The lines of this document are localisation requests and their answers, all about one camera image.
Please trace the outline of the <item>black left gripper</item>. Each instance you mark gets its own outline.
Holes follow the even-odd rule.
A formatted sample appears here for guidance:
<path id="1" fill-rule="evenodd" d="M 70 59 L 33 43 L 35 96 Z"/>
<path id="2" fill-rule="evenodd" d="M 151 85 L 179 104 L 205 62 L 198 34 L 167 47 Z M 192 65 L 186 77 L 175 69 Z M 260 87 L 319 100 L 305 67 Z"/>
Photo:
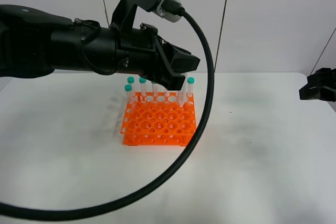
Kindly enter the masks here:
<path id="1" fill-rule="evenodd" d="M 116 51 L 124 58 L 121 72 L 138 74 L 168 90 L 181 90 L 182 72 L 195 71 L 200 63 L 191 52 L 159 36 L 153 25 L 141 23 L 128 33 L 114 32 Z"/>

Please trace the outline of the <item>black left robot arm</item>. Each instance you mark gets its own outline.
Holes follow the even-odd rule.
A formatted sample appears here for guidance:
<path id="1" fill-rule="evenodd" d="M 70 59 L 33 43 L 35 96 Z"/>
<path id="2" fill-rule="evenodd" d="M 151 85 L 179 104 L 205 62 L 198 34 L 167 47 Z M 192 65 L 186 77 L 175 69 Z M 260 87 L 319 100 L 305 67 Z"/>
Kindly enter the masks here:
<path id="1" fill-rule="evenodd" d="M 168 90 L 179 90 L 183 74 L 200 59 L 158 35 L 151 25 L 101 27 L 97 21 L 52 15 L 17 5 L 1 6 L 1 76 L 38 78 L 55 70 L 92 71 L 109 76 L 137 74 Z"/>

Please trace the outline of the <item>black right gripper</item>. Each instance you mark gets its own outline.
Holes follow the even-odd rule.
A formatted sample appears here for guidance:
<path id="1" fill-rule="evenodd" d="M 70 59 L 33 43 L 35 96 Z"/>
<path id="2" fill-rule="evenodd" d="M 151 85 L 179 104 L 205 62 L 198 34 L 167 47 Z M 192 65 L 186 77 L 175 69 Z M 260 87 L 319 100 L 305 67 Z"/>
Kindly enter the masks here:
<path id="1" fill-rule="evenodd" d="M 335 69 L 321 68 L 307 77 L 307 84 L 299 90 L 300 100 L 335 102 Z"/>

